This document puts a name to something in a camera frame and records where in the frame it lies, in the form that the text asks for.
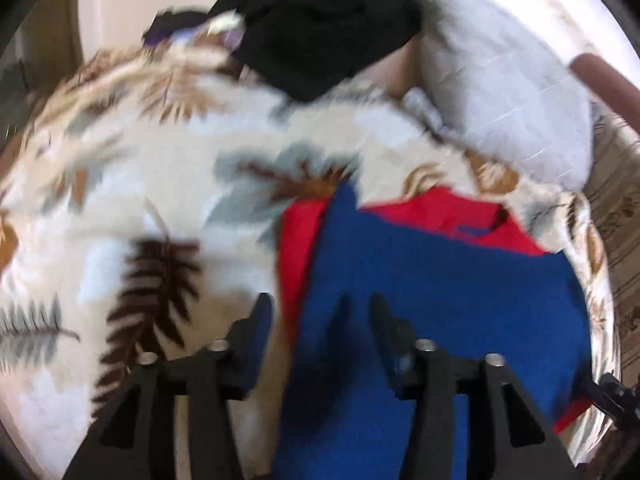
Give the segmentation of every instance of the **red cloth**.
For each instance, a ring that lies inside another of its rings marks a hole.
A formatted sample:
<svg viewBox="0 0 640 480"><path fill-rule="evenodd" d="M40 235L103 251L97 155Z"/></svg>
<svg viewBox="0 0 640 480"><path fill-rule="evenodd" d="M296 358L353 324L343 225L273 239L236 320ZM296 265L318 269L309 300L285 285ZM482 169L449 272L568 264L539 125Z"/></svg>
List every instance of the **red cloth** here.
<svg viewBox="0 0 640 480"><path fill-rule="evenodd" d="M327 205L328 200L294 202L282 218L278 271L282 315L292 347L306 294L306 274L313 259L314 241ZM469 244L529 256L545 254L501 205L463 198L445 187L433 187L411 200L369 206L366 210L397 225L438 233ZM474 235L475 230L486 233ZM576 400L554 427L556 433L564 430L589 405L583 399Z"/></svg>

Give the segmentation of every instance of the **black cloth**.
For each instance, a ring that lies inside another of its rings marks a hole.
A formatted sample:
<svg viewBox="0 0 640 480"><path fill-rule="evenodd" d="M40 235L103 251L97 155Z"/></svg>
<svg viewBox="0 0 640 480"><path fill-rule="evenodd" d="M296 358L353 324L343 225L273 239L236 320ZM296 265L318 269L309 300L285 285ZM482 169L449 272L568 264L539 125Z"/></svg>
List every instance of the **black cloth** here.
<svg viewBox="0 0 640 480"><path fill-rule="evenodd" d="M218 0L209 17L233 9L246 25L234 56L303 102L320 97L420 31L414 0Z"/></svg>

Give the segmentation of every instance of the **floral blanket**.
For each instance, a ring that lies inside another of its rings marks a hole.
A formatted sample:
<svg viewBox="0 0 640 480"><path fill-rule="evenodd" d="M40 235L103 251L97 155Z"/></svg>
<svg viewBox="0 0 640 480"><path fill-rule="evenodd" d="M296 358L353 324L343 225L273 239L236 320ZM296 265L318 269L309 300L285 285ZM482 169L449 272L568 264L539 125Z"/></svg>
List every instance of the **floral blanket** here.
<svg viewBox="0 0 640 480"><path fill-rule="evenodd" d="M0 417L42 478L62 477L138 352L190 354L258 292L277 305L281 212L347 177L364 203L434 184L503 203L543 248L565 251L590 311L593 375L619 373L606 255L583 195L437 143L373 86L302 106L226 72L226 51L206 42L100 52L30 123L1 184ZM123 308L132 255L162 243L190 256L176 256L169 299ZM288 365L276 315L258 386L231 406L248 478L269 470ZM179 478L185 414L179 402ZM591 410L572 427L574 460L605 426Z"/></svg>

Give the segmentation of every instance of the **brown fern print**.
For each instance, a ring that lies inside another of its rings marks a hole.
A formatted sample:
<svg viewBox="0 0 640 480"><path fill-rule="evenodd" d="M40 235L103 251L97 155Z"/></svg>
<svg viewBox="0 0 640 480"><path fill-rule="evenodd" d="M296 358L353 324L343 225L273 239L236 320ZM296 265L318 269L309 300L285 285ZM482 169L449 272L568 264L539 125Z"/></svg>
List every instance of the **brown fern print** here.
<svg viewBox="0 0 640 480"><path fill-rule="evenodd" d="M139 57L146 60L148 63L156 63L162 61L164 54L171 48L170 40L162 40L160 43L156 43L151 46L144 46L140 49Z"/></svg>
<svg viewBox="0 0 640 480"><path fill-rule="evenodd" d="M133 61L142 53L143 49L130 52L99 50L66 84L62 85L62 88L65 92L82 88L114 68Z"/></svg>
<svg viewBox="0 0 640 480"><path fill-rule="evenodd" d="M54 194L55 200L60 200L71 189L71 198L74 203L82 207L84 205L84 194L88 171L85 169L75 170L71 175L63 173L59 176L58 185Z"/></svg>
<svg viewBox="0 0 640 480"><path fill-rule="evenodd" d="M0 210L0 275L14 259L20 241L14 228L7 220L8 211Z"/></svg>
<svg viewBox="0 0 640 480"><path fill-rule="evenodd" d="M194 113L206 118L210 110L224 111L225 107L208 92L199 88L197 74L187 69L173 70L161 75L142 95L141 117L160 116L160 124L170 117L189 121Z"/></svg>
<svg viewBox="0 0 640 480"><path fill-rule="evenodd" d="M257 162L239 164L236 170L239 173L250 173L253 176L273 182L272 202L298 198L331 198L340 183L349 180L353 176L353 170L349 170L347 165L330 166L318 176L314 176L311 173L308 159L300 161L299 168L302 173L300 177L280 173Z"/></svg>
<svg viewBox="0 0 640 480"><path fill-rule="evenodd" d="M130 271L124 277L124 290L107 317L107 323L113 327L106 339L110 350L101 356L100 364L108 370L95 383L98 392L92 399L96 406L94 418L111 399L140 352L154 352L159 358L166 358L156 330L184 348L171 312L190 321L185 296L198 298L190 281L191 273L200 272L193 262L199 248L197 242L175 243L165 234L164 239L146 238L132 244L135 251L127 259Z"/></svg>
<svg viewBox="0 0 640 480"><path fill-rule="evenodd" d="M103 115L107 111L118 106L122 100L122 94L109 94L106 99L96 100L86 108L93 115Z"/></svg>
<svg viewBox="0 0 640 480"><path fill-rule="evenodd" d="M577 223L577 215L578 215L579 207L580 207L580 197L578 197L578 195L575 195L574 198L571 200L571 202L569 202L569 206L566 210L566 228L573 242L575 242L574 229Z"/></svg>
<svg viewBox="0 0 640 480"><path fill-rule="evenodd" d="M466 150L464 155L476 178L476 187L480 193L506 195L518 187L520 174L509 166L486 160L471 150Z"/></svg>
<svg viewBox="0 0 640 480"><path fill-rule="evenodd" d="M605 264L607 256L598 230L593 222L589 222L589 227L587 228L587 253L589 255L591 273L596 276Z"/></svg>
<svg viewBox="0 0 640 480"><path fill-rule="evenodd" d="M436 162L429 162L412 170L402 185L402 196L412 198L426 193L438 184L447 176L446 173L438 170L439 166Z"/></svg>

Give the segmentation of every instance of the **pillowcase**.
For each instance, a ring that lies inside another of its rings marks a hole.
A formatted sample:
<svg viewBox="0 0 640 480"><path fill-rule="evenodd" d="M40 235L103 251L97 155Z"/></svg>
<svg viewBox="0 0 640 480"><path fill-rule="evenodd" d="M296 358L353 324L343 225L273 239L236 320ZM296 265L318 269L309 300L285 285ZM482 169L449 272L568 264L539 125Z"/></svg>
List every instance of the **pillowcase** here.
<svg viewBox="0 0 640 480"><path fill-rule="evenodd" d="M556 54L488 0L419 1L424 90L446 126L437 133L539 182L582 189L588 92Z"/></svg>

